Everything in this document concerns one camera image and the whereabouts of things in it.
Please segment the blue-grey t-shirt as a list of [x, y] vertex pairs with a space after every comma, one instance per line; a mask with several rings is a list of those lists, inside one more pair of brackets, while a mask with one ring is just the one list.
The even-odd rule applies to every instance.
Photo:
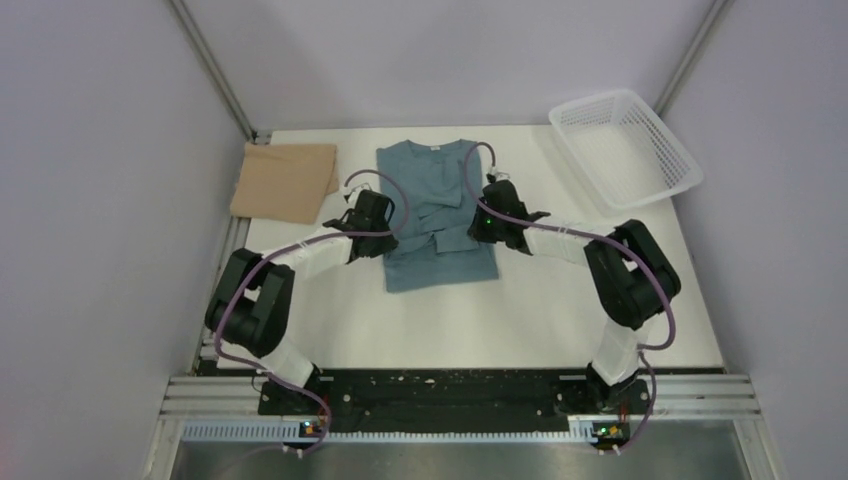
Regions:
[[383, 257], [385, 286], [398, 294], [440, 285], [497, 280], [490, 244], [468, 235], [482, 189], [480, 155], [472, 140], [421, 145], [404, 140], [376, 150], [380, 189], [398, 207], [404, 192], [408, 207], [390, 220], [399, 245]]

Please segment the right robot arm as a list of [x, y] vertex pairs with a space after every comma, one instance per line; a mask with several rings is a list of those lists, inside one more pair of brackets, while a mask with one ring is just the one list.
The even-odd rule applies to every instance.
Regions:
[[666, 313], [681, 290], [676, 270], [639, 220], [595, 230], [556, 225], [547, 212], [529, 212], [510, 180], [494, 174], [486, 179], [469, 228], [473, 239], [588, 269], [607, 321], [586, 369], [586, 397], [594, 409], [614, 411], [626, 400], [639, 355], [648, 348], [640, 330]]

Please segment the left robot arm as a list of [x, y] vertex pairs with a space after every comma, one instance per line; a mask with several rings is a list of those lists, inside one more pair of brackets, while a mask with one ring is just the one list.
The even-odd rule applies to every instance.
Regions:
[[346, 202], [341, 217], [290, 245], [234, 251], [205, 314], [216, 354], [266, 375], [283, 388], [283, 401], [297, 413], [308, 413], [316, 405], [324, 416], [330, 410], [313, 380], [317, 366], [287, 336], [296, 281], [361, 258], [383, 256], [399, 244], [390, 224], [397, 202], [368, 187], [354, 189]]

